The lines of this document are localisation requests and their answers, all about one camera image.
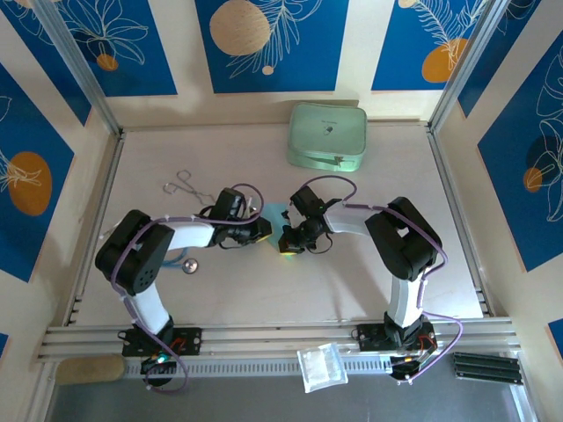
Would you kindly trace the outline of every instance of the gray floor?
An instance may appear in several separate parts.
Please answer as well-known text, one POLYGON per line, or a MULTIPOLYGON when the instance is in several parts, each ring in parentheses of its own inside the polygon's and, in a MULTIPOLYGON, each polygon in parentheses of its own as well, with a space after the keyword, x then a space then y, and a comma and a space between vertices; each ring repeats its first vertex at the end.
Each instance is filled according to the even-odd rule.
POLYGON ((457 380, 444 361, 413 386, 387 375, 350 376, 348 385, 304 394, 300 377, 201 378, 163 397, 141 380, 60 387, 51 422, 370 422, 519 420, 506 384, 457 380))

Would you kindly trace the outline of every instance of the metal frame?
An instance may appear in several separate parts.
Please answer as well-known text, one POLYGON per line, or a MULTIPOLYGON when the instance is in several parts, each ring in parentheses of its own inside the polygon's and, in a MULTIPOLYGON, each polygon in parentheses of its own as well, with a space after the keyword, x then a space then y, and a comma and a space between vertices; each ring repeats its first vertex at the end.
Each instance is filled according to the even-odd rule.
MULTIPOLYGON (((458 351, 505 353, 521 350, 510 318, 468 318, 461 321, 464 323, 464 335, 456 345, 458 351)), ((340 352, 347 356, 388 354, 360 353, 360 347, 357 340, 353 339, 352 331, 358 324, 364 323, 374 323, 374 321, 201 326, 203 333, 200 356, 184 359, 288 358, 295 357, 298 350, 326 343, 336 343, 340 352)), ((436 319, 432 324, 440 348, 457 335, 457 325, 450 321, 436 319)), ((122 341, 117 338, 117 334, 127 328, 129 327, 50 327, 41 344, 38 360, 57 362, 80 356, 120 354, 122 341)))
MULTIPOLYGON (((304 102, 314 102, 312 100, 304 100, 304 102)), ((427 122, 424 120, 368 120, 370 125, 374 126, 426 126, 427 122)), ((264 125, 285 125, 287 121, 275 121, 275 122, 260 122, 252 123, 255 126, 264 125)), ((249 123, 227 123, 221 126, 241 126, 248 125, 249 123)), ((189 129, 192 127, 209 127, 214 125, 204 124, 204 125, 178 125, 178 126, 124 126, 123 132, 176 132, 179 130, 189 129)))
POLYGON ((106 96, 56 6, 50 0, 30 0, 30 4, 90 104, 98 111, 109 131, 120 135, 121 128, 106 102, 106 96))
POLYGON ((106 213, 107 203, 109 202, 113 181, 115 180, 115 174, 117 173, 117 166, 120 161, 126 136, 127 134, 123 134, 116 140, 109 165, 107 166, 107 174, 99 197, 94 222, 91 226, 91 234, 88 237, 86 250, 80 261, 77 277, 72 285, 69 302, 67 303, 67 308, 64 313, 64 325, 75 323, 73 316, 79 311, 80 302, 82 301, 82 295, 84 294, 88 273, 90 272, 91 265, 93 263, 99 232, 101 231, 102 222, 104 221, 104 214, 106 213))
POLYGON ((472 239, 472 234, 469 231, 469 225, 464 217, 463 207, 461 206, 461 201, 459 200, 459 195, 455 183, 451 179, 451 170, 447 161, 444 159, 444 154, 442 151, 442 146, 439 141, 438 134, 433 133, 430 128, 428 129, 428 143, 432 149, 432 154, 434 155, 434 160, 436 162, 436 168, 438 169, 438 174, 442 180, 443 190, 446 193, 446 198, 448 199, 448 204, 450 205, 451 215, 454 219, 456 225, 457 234, 459 240, 461 241, 462 249, 464 250, 465 260, 469 266, 469 272, 472 275, 473 283, 476 288, 484 296, 486 308, 491 316, 495 316, 496 309, 489 300, 488 285, 484 281, 484 274, 482 273, 482 265, 479 261, 479 255, 475 250, 474 242, 472 239))
POLYGON ((428 120, 430 132, 434 135, 440 130, 446 117, 448 117, 451 107, 456 104, 459 93, 467 82, 473 68, 475 68, 511 0, 488 1, 486 9, 472 33, 469 47, 464 50, 459 58, 458 63, 460 64, 454 68, 435 110, 428 120))
MULTIPOLYGON (((99 112, 109 130, 118 135, 118 141, 104 181, 101 200, 96 210, 91 236, 66 310, 64 323, 69 325, 74 322, 72 315, 79 311, 85 282, 91 268, 97 238, 123 148, 124 139, 121 137, 123 130, 115 119, 101 87, 55 6, 50 0, 30 1, 38 20, 54 42, 59 54, 84 94, 99 112)), ((487 285, 480 271, 479 256, 475 251, 455 184, 451 180, 450 169, 444 159, 437 131, 445 121, 451 107, 457 102, 459 92, 471 74, 509 1, 490 0, 483 18, 473 32, 470 47, 465 49, 460 59, 460 66, 455 68, 428 123, 428 141, 450 204, 464 254, 478 291, 479 289, 482 291, 485 307, 490 310, 492 315, 494 315, 494 309, 491 308, 491 303, 487 300, 487 285)), ((166 130, 166 128, 160 127, 158 130, 166 130)), ((522 358, 520 342, 509 318, 464 319, 462 322, 464 323, 464 336, 458 342, 455 350, 468 353, 501 353, 522 358)), ((251 365, 250 362, 256 360, 260 365, 266 364, 266 368, 269 367, 268 365, 279 364, 281 371, 284 372, 286 369, 288 371, 295 369, 290 365, 295 364, 293 360, 297 350, 335 342, 339 345, 339 349, 349 367, 352 370, 362 371, 365 369, 361 369, 362 362, 365 364, 366 361, 382 361, 386 358, 377 353, 360 353, 357 342, 352 338, 352 330, 359 323, 364 323, 364 321, 283 326, 276 324, 203 326, 201 355, 199 357, 186 357, 185 359, 196 376, 199 374, 200 369, 198 368, 204 368, 201 370, 202 376, 216 376, 217 373, 224 376, 225 373, 229 373, 229 368, 234 368, 233 365, 235 367, 243 365, 241 368, 246 370, 245 362, 249 362, 248 365, 251 365)), ((457 326, 443 320, 435 320, 433 324, 435 325, 437 343, 443 348, 455 337, 457 326)), ((43 420, 46 417, 55 384, 55 370, 59 361, 71 357, 120 353, 121 341, 117 338, 117 332, 127 328, 129 327, 75 325, 48 328, 38 356, 43 368, 40 371, 30 407, 23 420, 31 422, 43 420)), ((127 359, 128 372, 126 377, 140 376, 138 374, 139 361, 139 358, 127 359)), ((260 368, 262 369, 258 369, 258 373, 263 370, 263 366, 260 366, 260 368)), ((248 370, 253 371, 255 367, 250 367, 248 370)), ((533 397, 530 396, 527 387, 514 386, 512 391, 521 419, 537 420, 532 407, 534 400, 532 400, 533 397)))
MULTIPOLYGON (((126 379, 142 379, 140 361, 127 360, 126 379)), ((344 356, 342 363, 348 375, 391 374, 391 358, 388 356, 344 356)), ((192 378, 238 378, 246 376, 301 376, 299 360, 294 358, 273 359, 197 359, 186 362, 192 378)), ((182 370, 171 368, 154 378, 183 378, 182 370)))

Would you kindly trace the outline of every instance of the forceps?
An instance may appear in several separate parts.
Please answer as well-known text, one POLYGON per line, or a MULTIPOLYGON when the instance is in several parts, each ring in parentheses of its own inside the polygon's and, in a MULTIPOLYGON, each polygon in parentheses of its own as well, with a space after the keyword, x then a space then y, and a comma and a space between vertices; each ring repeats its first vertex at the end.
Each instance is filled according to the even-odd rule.
POLYGON ((215 204, 215 198, 213 195, 196 191, 194 187, 188 183, 188 180, 192 177, 192 173, 190 173, 188 170, 184 169, 178 171, 176 173, 176 177, 181 182, 182 186, 177 184, 176 182, 168 182, 166 185, 162 186, 162 190, 172 195, 173 193, 175 193, 177 190, 180 189, 185 193, 188 193, 196 197, 203 206, 215 204), (211 199, 210 204, 206 203, 206 201, 204 200, 205 197, 211 199))

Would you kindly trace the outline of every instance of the blue poster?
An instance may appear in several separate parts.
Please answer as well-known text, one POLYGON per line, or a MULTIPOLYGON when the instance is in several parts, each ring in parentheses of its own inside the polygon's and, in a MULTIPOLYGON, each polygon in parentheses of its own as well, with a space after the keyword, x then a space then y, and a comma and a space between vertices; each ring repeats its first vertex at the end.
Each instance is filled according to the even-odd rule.
POLYGON ((563 252, 563 33, 479 151, 526 270, 563 252))
POLYGON ((30 280, 73 156, 0 65, 0 270, 30 280))
POLYGON ((541 0, 512 0, 457 100, 469 116, 541 0))
POLYGON ((0 358, 2 358, 2 355, 4 354, 4 349, 6 348, 7 344, 8 344, 8 336, 0 332, 0 358))
POLYGON ((559 355, 563 358, 563 319, 558 319, 548 324, 549 330, 552 332, 553 340, 559 350, 559 355))
POLYGON ((10 20, 22 41, 25 42, 35 59, 61 93, 72 112, 83 125, 90 114, 90 102, 86 99, 76 80, 56 52, 51 39, 33 14, 25 7, 26 2, 16 0, 0 0, 0 9, 10 20))
POLYGON ((371 89, 443 89, 486 3, 397 0, 371 89))
MULTIPOLYGON (((177 94, 148 0, 61 0, 54 4, 108 97, 177 94)), ((69 82, 62 58, 27 2, 0 0, 0 7, 72 106, 76 84, 69 82)), ((84 106, 73 108, 83 123, 84 106)))
POLYGON ((195 0, 213 91, 334 91, 347 3, 195 0))

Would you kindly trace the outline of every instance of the white tabletop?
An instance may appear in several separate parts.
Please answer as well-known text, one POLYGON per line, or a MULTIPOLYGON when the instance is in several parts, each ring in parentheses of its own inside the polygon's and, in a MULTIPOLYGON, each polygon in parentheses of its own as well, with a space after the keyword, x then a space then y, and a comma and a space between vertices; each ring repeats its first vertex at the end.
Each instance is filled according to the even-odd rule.
MULTIPOLYGON (((189 170, 189 182, 215 197, 238 182, 256 185, 266 202, 288 202, 303 182, 321 174, 288 164, 285 125, 193 127, 127 135, 102 231, 131 209, 153 217, 190 215, 201 209, 190 194, 168 194, 163 185, 189 170)), ((482 317, 472 278, 422 126, 368 128, 362 167, 350 177, 355 200, 385 205, 406 196, 442 238, 449 265, 428 284, 424 307, 456 317, 482 317)), ((338 180, 311 186, 324 200, 350 187, 338 180)), ((161 269, 157 288, 178 324, 266 324, 379 319, 391 295, 391 275, 367 237, 335 235, 324 255, 287 259, 268 242, 240 250, 192 249, 194 274, 161 269)), ((128 324, 130 318, 108 281, 92 266, 77 324, 128 324)))

